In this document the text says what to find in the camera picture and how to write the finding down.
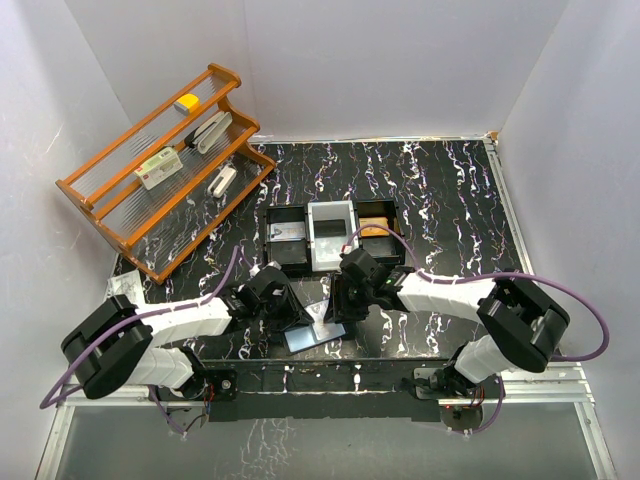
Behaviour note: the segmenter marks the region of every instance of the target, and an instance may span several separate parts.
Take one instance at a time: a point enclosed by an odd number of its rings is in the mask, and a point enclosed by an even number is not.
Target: gray object
[[[349,236],[356,231],[353,202],[311,202],[308,214],[311,269],[314,272],[338,270],[340,250]],[[357,238],[353,240],[353,246],[358,246]]]

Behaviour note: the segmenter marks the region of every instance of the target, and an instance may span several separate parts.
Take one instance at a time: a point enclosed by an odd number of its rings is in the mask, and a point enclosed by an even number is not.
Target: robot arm
[[[530,280],[443,284],[436,282],[446,277],[432,276],[430,282],[408,267],[389,272],[362,249],[346,254],[340,268],[345,278],[341,294],[332,298],[334,311],[367,298],[383,309],[438,312],[485,326],[489,335],[461,346],[449,366],[429,379],[425,386],[433,390],[467,395],[503,370],[543,372],[569,325],[567,312]]]
[[[325,323],[364,320],[368,307],[438,312],[482,323],[489,335],[461,346],[447,367],[421,388],[467,396],[478,383],[505,369],[542,372],[569,324],[567,313],[529,280],[481,280],[443,285],[410,267],[389,270],[366,251],[343,256],[332,276]],[[76,371],[87,398],[101,398],[124,384],[170,387],[192,398],[202,390],[202,365],[188,348],[160,348],[196,336],[217,336],[260,319],[272,336],[313,319],[277,266],[260,269],[219,298],[132,305],[124,295],[107,299],[62,343],[70,363],[123,319],[150,310],[165,313],[129,322],[92,351]]]

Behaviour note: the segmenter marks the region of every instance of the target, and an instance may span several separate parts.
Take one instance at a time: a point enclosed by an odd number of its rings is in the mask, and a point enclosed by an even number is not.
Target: wooden rack
[[[235,110],[227,95],[241,84],[232,71],[208,69],[125,132],[89,162],[56,185],[122,256],[162,283],[231,211],[274,169],[275,162],[254,150],[249,138],[258,122]],[[190,115],[173,103],[193,93],[200,106]],[[184,138],[218,111],[232,123],[206,153]],[[183,167],[151,190],[134,170],[167,145]],[[238,172],[221,199],[206,187],[225,165]]]

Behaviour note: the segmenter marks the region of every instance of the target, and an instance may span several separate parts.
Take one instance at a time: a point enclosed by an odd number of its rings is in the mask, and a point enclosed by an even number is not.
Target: black marble surface
[[[159,286],[143,276],[147,302],[195,298],[211,292],[235,245],[261,261],[262,215],[269,205],[393,197],[409,243],[426,269],[477,275],[520,262],[482,141],[269,144],[260,150],[278,168]],[[119,261],[115,274],[130,270]],[[236,265],[233,278],[248,278]],[[328,278],[299,281],[304,305],[328,297]],[[383,312],[372,307],[349,338],[287,356],[266,341],[258,324],[222,337],[190,339],[203,360],[288,358],[448,358],[479,338],[482,326],[439,314]]]

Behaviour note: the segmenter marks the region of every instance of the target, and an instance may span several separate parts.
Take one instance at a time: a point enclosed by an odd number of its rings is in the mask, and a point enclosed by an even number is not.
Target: white enclosure wall
[[[534,268],[593,299],[611,346],[585,364],[621,478],[638,478],[640,4],[574,0],[500,135]],[[573,311],[569,353],[601,335]]]
[[[62,0],[0,2],[0,478],[33,478],[66,368],[60,342],[102,299],[112,249],[54,185],[130,123]]]
[[[66,0],[136,122],[216,62],[260,137],[500,129],[566,0]]]

